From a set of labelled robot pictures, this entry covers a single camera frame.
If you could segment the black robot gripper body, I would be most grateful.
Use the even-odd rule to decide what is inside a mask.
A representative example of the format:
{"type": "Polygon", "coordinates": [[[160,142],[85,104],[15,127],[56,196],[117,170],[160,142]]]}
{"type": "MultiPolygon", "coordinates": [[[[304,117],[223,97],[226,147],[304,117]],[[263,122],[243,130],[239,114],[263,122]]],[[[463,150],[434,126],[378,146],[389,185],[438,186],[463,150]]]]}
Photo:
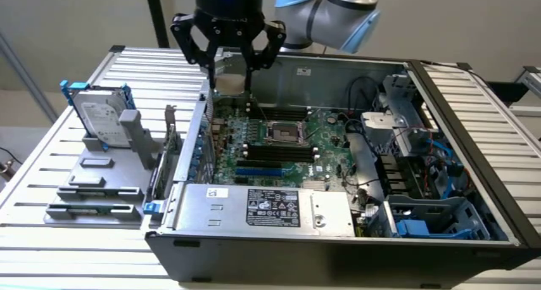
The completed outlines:
{"type": "Polygon", "coordinates": [[[263,30],[263,0],[195,0],[194,23],[211,44],[250,45],[263,30]]]}

